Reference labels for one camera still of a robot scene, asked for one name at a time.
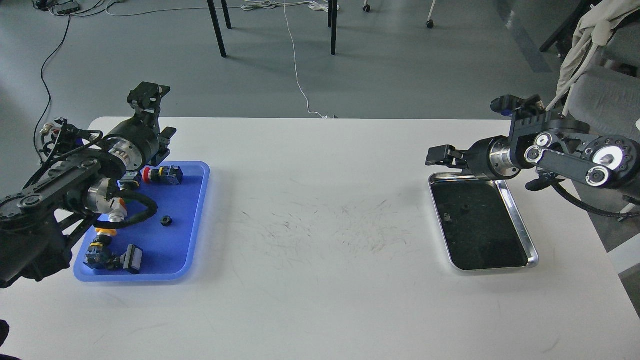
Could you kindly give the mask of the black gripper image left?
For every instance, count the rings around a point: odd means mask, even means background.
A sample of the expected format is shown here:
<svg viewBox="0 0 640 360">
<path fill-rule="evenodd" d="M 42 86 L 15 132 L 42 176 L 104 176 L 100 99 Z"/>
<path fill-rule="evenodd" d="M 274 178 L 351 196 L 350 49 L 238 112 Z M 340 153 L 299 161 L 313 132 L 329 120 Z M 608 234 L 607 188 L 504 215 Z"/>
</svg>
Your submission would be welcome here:
<svg viewBox="0 0 640 360">
<path fill-rule="evenodd" d="M 159 116 L 162 98 L 170 91 L 168 85 L 140 82 L 126 98 L 134 118 L 122 121 L 104 138 L 107 152 L 121 159 L 127 171 L 157 167 L 169 157 L 170 140 L 178 130 L 166 127 L 160 132 Z"/>
</svg>

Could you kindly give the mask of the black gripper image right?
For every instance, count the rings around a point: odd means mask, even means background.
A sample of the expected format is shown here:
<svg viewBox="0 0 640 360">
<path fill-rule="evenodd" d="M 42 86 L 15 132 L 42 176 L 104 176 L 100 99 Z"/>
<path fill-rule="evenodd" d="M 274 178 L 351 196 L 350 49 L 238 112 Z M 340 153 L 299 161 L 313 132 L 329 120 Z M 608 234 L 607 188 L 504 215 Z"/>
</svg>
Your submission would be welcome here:
<svg viewBox="0 0 640 360">
<path fill-rule="evenodd" d="M 521 173 L 511 158 L 511 146 L 506 136 L 482 139 L 469 150 L 457 150 L 451 145 L 432 146 L 427 151 L 425 165 L 468 170 L 478 179 L 492 181 L 509 180 Z"/>
</svg>

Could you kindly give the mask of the black robot arm image left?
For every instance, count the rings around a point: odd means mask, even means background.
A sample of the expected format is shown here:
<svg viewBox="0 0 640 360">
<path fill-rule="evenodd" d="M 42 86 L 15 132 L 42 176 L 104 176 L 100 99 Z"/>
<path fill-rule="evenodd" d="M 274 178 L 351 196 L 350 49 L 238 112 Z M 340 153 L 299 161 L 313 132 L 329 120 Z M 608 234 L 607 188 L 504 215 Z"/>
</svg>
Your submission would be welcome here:
<svg viewBox="0 0 640 360">
<path fill-rule="evenodd" d="M 68 269 L 89 228 L 119 230 L 150 219 L 155 200 L 117 184 L 127 173 L 159 166 L 176 129 L 160 129 L 170 87 L 142 82 L 126 98 L 134 115 L 104 134 L 65 118 L 44 130 L 46 159 L 21 191 L 1 198 L 1 287 L 42 281 Z"/>
</svg>

